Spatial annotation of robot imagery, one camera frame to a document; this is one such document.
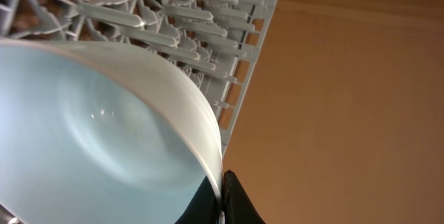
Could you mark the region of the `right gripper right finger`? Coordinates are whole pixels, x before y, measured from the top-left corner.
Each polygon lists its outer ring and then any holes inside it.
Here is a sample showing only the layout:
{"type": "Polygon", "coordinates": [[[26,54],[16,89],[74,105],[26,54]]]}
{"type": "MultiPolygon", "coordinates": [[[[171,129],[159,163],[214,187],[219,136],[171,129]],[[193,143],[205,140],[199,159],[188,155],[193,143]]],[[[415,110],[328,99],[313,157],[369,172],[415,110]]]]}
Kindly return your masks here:
{"type": "Polygon", "coordinates": [[[265,224],[238,177],[231,170],[223,175],[222,203],[225,224],[265,224]]]}

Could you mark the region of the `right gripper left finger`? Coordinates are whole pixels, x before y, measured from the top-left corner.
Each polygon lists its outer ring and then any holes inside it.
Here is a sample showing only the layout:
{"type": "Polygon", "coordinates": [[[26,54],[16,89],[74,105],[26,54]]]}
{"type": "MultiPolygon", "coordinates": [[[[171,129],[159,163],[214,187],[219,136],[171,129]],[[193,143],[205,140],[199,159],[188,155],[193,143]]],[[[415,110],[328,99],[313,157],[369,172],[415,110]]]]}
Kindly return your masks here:
{"type": "Polygon", "coordinates": [[[176,224],[217,224],[218,219],[219,205],[210,181],[205,177],[176,224]]]}

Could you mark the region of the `small light blue bowl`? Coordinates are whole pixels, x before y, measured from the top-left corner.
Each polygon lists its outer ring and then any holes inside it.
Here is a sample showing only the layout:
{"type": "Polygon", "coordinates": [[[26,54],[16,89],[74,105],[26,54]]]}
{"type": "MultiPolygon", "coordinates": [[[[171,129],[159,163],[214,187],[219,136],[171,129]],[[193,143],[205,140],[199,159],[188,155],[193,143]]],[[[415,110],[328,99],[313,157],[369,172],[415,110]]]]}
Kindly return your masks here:
{"type": "Polygon", "coordinates": [[[208,178],[213,109],[177,66],[116,42],[1,42],[1,205],[23,223],[176,223],[208,178]]]}

